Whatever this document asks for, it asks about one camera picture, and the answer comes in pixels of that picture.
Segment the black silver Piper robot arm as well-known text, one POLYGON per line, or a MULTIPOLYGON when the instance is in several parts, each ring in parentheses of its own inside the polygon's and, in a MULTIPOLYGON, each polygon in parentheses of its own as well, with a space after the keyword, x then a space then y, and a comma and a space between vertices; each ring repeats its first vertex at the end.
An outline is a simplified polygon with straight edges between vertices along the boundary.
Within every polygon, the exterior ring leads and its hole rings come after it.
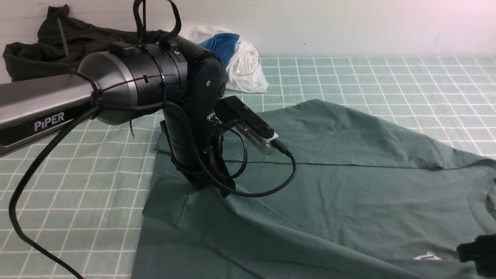
POLYGON ((1 272, 79 279, 494 279, 495 160, 322 100, 225 133, 206 49, 92 53, 77 73, 1 86, 1 155, 57 133, 8 218, 39 252, 1 272))

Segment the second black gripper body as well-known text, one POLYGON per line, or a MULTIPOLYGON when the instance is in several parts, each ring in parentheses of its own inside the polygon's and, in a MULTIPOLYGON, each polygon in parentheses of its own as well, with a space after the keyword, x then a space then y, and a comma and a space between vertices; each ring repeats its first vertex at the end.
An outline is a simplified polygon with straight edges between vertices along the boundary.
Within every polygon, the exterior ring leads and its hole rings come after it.
POLYGON ((474 262, 479 276, 496 277, 496 235, 480 235, 456 251, 461 263, 474 262))

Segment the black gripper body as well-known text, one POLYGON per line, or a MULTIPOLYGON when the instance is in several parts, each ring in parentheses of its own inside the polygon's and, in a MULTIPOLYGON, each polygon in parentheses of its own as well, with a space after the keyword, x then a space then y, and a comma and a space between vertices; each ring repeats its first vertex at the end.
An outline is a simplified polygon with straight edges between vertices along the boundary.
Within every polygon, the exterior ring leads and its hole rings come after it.
POLYGON ((222 197, 236 189, 233 179, 228 178, 227 167, 222 159, 222 128, 198 117, 183 105, 166 102, 163 108, 163 132, 172 153, 172 162, 195 192, 208 186, 215 187, 222 197))

